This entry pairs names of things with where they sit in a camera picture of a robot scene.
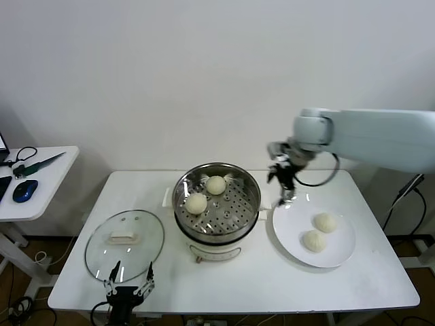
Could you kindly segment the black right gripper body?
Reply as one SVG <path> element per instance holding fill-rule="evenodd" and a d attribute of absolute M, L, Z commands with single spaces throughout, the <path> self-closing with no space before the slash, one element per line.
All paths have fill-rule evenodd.
<path fill-rule="evenodd" d="M 282 187 L 294 187 L 294 177 L 308 164 L 308 156 L 301 151 L 287 151 L 276 154 L 276 177 Z"/>

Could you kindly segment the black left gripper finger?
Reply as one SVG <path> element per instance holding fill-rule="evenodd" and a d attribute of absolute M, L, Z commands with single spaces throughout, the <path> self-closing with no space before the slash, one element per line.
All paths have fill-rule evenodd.
<path fill-rule="evenodd" d="M 149 267 L 147 269 L 147 274 L 145 278 L 145 282 L 138 287 L 135 291 L 135 295 L 137 296 L 148 296 L 154 289 L 154 271 L 153 271 L 153 263 L 150 262 Z"/>
<path fill-rule="evenodd" d="M 114 268 L 111 270 L 109 274 L 109 278 L 107 280 L 103 281 L 104 288 L 106 291 L 106 296 L 113 296 L 117 293 L 116 287 L 115 287 L 115 280 L 118 275 L 118 271 L 120 269 L 120 263 L 121 261 L 118 261 Z"/>

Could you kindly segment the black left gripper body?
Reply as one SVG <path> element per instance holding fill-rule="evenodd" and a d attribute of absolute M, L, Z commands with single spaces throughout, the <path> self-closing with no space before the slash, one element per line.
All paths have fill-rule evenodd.
<path fill-rule="evenodd" d="M 137 287 L 116 287 L 116 294 L 106 297 L 111 306 L 107 325 L 130 325 L 133 309 L 144 302 L 135 290 Z"/>

